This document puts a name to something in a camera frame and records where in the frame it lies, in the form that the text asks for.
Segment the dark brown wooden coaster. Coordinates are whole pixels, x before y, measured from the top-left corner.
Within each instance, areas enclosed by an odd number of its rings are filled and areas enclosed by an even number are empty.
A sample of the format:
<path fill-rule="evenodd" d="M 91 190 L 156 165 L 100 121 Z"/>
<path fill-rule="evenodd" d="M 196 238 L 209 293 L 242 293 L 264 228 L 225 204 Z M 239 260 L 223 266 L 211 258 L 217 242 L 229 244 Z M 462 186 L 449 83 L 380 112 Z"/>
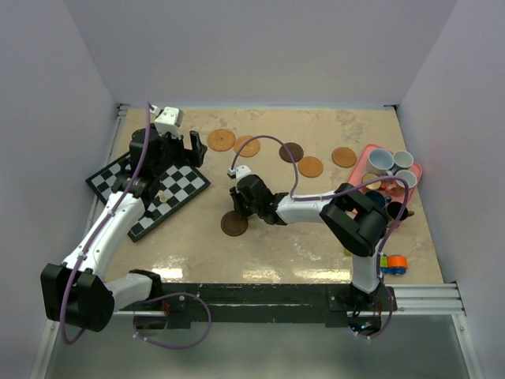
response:
<path fill-rule="evenodd" d="M 247 218 L 240 216 L 237 212 L 230 211 L 223 215 L 220 221 L 220 227 L 226 235 L 237 237 L 247 231 L 249 221 Z"/>

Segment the scalloped light cork coaster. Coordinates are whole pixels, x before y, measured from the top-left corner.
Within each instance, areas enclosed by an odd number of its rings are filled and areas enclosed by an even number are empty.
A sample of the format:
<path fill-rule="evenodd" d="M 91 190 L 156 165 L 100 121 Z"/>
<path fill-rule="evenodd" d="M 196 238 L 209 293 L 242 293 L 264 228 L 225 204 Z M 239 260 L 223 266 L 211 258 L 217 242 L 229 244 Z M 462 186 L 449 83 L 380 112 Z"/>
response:
<path fill-rule="evenodd" d="M 233 148 L 236 137 L 234 133 L 225 128 L 215 129 L 209 133 L 208 147 L 217 152 L 225 152 Z"/>

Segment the round light cork coaster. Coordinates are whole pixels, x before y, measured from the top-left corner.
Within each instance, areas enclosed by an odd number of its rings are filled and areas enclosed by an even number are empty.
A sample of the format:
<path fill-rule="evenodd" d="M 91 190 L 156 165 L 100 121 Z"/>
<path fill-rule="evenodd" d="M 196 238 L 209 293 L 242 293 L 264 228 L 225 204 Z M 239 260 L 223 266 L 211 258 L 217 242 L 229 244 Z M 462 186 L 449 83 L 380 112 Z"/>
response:
<path fill-rule="evenodd" d="M 260 150 L 260 142 L 255 139 L 246 143 L 252 136 L 246 135 L 236 139 L 234 143 L 234 151 L 239 153 L 242 157 L 252 157 Z"/>

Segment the light orange wooden coaster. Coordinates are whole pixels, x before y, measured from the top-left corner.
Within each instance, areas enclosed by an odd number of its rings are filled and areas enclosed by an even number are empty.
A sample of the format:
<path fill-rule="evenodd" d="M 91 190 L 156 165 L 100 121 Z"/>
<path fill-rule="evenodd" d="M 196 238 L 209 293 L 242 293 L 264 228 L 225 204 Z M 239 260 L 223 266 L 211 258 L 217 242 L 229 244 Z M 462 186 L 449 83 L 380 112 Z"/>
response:
<path fill-rule="evenodd" d="M 297 168 L 306 178 L 316 178 L 324 171 L 323 163 L 315 156 L 304 156 L 299 160 Z"/>

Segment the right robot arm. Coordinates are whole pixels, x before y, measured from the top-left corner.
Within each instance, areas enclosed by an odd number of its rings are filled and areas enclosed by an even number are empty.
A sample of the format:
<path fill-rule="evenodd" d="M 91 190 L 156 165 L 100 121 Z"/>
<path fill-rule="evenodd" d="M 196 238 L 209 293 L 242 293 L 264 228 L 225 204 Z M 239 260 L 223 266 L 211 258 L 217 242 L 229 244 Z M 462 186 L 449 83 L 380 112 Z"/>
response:
<path fill-rule="evenodd" d="M 380 300 L 378 286 L 379 253 L 387 239 L 388 216 L 385 210 L 357 187 L 343 183 L 337 190 L 322 194 L 292 197 L 272 193 L 264 181 L 252 173 L 230 175 L 234 210 L 248 218 L 256 215 L 269 225 L 323 223 L 351 253 L 353 304 L 370 310 Z"/>

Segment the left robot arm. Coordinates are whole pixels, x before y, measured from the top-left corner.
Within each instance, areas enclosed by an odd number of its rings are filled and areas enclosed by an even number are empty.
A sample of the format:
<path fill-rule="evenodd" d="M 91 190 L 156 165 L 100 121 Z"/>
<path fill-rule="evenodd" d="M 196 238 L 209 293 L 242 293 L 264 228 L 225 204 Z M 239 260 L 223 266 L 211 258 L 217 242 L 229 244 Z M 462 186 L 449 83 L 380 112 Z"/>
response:
<path fill-rule="evenodd" d="M 41 272 L 47 318 L 93 332 L 102 331 L 114 312 L 138 302 L 154 310 L 163 302 L 161 278 L 154 272 L 132 270 L 104 283 L 103 276 L 122 239 L 147 211 L 159 191 L 160 178 L 171 167 L 201 167 L 208 150 L 196 131 L 192 147 L 153 127 L 132 135 L 129 159 L 120 170 L 105 209 L 84 241 L 59 265 Z"/>

